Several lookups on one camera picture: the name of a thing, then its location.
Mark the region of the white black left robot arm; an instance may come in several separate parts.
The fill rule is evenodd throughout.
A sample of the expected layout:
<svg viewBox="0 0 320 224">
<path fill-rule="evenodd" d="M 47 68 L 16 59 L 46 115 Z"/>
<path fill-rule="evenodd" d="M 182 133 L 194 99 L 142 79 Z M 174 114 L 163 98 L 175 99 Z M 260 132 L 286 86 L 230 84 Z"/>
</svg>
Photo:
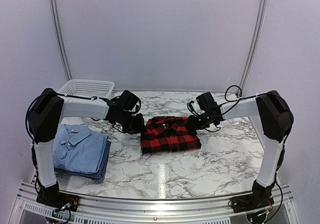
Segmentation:
<svg viewBox="0 0 320 224">
<path fill-rule="evenodd" d="M 55 92 L 46 88 L 29 105 L 25 128 L 32 140 L 32 158 L 36 168 L 37 202 L 51 207 L 66 203 L 68 195 L 60 192 L 53 163 L 53 143 L 63 118 L 92 118 L 122 126 L 122 132 L 138 134 L 144 126 L 141 100 L 124 90 L 112 99 L 83 97 Z"/>
</svg>

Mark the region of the light blue shirt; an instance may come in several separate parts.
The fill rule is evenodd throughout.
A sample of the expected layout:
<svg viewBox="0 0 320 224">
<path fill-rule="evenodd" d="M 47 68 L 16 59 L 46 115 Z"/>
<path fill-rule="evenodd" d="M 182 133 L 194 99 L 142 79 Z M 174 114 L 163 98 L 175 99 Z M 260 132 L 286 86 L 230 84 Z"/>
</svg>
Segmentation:
<svg viewBox="0 0 320 224">
<path fill-rule="evenodd" d="M 53 140 L 53 166 L 70 172 L 98 171 L 108 136 L 85 125 L 60 124 Z"/>
</svg>

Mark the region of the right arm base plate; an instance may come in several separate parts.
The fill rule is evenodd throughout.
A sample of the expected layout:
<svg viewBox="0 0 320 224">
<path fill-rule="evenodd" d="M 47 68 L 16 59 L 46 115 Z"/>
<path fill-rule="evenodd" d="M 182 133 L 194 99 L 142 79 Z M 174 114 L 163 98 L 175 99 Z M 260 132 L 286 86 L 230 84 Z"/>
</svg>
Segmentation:
<svg viewBox="0 0 320 224">
<path fill-rule="evenodd" d="M 255 209 L 270 207 L 274 204 L 272 195 L 262 200 L 254 200 L 253 194 L 234 196 L 228 201 L 228 206 L 233 209 L 234 213 L 252 211 Z"/>
</svg>

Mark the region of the blue checked shirt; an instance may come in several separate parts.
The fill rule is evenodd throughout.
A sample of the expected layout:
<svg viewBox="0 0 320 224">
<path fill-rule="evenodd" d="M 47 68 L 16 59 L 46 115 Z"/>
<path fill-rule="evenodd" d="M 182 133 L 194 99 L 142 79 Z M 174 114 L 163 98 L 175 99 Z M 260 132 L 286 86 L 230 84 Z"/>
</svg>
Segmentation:
<svg viewBox="0 0 320 224">
<path fill-rule="evenodd" d="M 104 152 L 103 152 L 103 155 L 101 158 L 101 163 L 99 165 L 97 172 L 83 173 L 83 172 L 69 171 L 69 170 L 64 170 L 64 169 L 59 169 L 59 168 L 55 168 L 54 171 L 58 172 L 58 173 L 63 173 L 63 174 L 69 175 L 69 176 L 84 177 L 84 178 L 89 178 L 92 180 L 103 180 L 106 175 L 110 147 L 111 147 L 111 142 L 108 140 L 106 142 Z"/>
</svg>

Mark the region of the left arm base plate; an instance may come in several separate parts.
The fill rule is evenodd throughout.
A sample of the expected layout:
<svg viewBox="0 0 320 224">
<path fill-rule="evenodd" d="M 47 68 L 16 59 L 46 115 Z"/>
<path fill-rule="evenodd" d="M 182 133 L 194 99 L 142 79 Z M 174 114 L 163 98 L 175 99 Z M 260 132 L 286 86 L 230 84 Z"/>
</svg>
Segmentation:
<svg viewBox="0 0 320 224">
<path fill-rule="evenodd" d="M 60 192 L 58 195 L 53 195 L 49 197 L 36 198 L 36 202 L 53 207 L 56 209 L 61 209 L 65 206 L 65 210 L 70 210 L 71 212 L 76 212 L 79 206 L 80 197 L 78 195 L 68 194 Z"/>
</svg>

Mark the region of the red black plaid shirt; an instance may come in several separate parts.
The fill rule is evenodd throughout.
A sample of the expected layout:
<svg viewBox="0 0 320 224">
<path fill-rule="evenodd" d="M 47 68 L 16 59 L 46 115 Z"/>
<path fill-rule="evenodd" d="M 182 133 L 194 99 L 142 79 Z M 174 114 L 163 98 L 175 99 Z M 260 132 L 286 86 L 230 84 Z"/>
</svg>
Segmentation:
<svg viewBox="0 0 320 224">
<path fill-rule="evenodd" d="M 140 135 L 143 154 L 198 150 L 201 141 L 188 128 L 188 117 L 155 116 L 147 121 Z"/>
</svg>

